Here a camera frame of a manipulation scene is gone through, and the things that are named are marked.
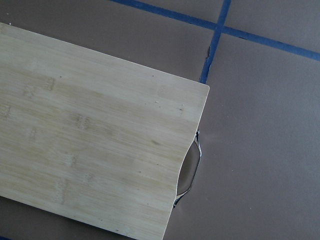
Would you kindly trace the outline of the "wooden cutting board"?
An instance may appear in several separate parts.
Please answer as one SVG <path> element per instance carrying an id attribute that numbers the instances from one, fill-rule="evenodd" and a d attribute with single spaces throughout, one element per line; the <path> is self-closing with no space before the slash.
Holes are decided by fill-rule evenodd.
<path id="1" fill-rule="evenodd" d="M 161 240 L 209 90 L 1 24 L 1 196 Z"/>

